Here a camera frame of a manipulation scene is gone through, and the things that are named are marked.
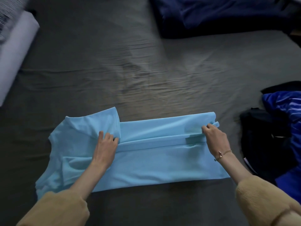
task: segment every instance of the light blue t-shirt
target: light blue t-shirt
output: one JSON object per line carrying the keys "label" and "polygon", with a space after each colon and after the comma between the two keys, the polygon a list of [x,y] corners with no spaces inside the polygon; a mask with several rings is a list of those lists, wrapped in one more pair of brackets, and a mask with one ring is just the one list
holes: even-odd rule
{"label": "light blue t-shirt", "polygon": [[69,188],[88,167],[99,131],[119,137],[115,159],[93,192],[229,175],[210,154],[202,125],[218,126],[213,112],[120,122],[115,107],[85,117],[66,117],[50,134],[46,171],[36,182],[38,199]]}

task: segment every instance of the bracelet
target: bracelet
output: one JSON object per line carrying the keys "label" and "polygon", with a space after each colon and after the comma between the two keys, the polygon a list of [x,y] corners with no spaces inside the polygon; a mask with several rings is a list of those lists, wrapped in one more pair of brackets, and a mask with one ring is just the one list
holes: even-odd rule
{"label": "bracelet", "polygon": [[231,150],[228,150],[228,151],[226,151],[226,152],[224,152],[224,153],[221,153],[221,152],[219,151],[219,156],[217,157],[217,159],[214,159],[214,161],[220,160],[225,154],[227,154],[227,153],[229,153],[229,152],[232,152],[232,151],[231,151]]}

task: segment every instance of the sweater sleeve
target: sweater sleeve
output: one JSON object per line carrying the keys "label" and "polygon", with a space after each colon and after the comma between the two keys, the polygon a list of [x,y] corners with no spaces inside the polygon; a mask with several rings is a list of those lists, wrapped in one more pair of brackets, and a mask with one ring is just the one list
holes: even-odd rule
{"label": "sweater sleeve", "polygon": [[17,226],[82,226],[89,217],[87,203],[71,190],[48,192]]}
{"label": "sweater sleeve", "polygon": [[290,211],[301,215],[296,200],[254,175],[239,182],[236,199],[251,226],[276,225]]}

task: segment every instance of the dark blue fabric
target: dark blue fabric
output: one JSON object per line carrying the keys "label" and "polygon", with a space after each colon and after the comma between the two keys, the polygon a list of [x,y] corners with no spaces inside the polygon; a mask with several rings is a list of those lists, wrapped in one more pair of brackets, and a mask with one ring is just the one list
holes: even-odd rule
{"label": "dark blue fabric", "polygon": [[278,177],[276,183],[280,189],[301,203],[301,91],[264,94],[262,101],[274,119],[287,122],[290,126],[291,148],[298,166]]}
{"label": "dark blue fabric", "polygon": [[289,18],[267,0],[150,0],[161,35],[196,35],[275,29],[289,33]]}

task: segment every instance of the person's right hand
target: person's right hand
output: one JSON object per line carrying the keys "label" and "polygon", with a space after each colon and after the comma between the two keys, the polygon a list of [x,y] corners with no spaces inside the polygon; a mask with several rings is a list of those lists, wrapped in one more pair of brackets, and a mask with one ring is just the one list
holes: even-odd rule
{"label": "person's right hand", "polygon": [[209,151],[215,158],[218,157],[219,151],[224,153],[231,150],[226,133],[223,133],[214,125],[204,125],[202,131],[206,136]]}
{"label": "person's right hand", "polygon": [[108,132],[103,138],[103,131],[100,131],[91,165],[105,167],[105,169],[109,168],[115,157],[118,140],[118,137],[114,138]]}

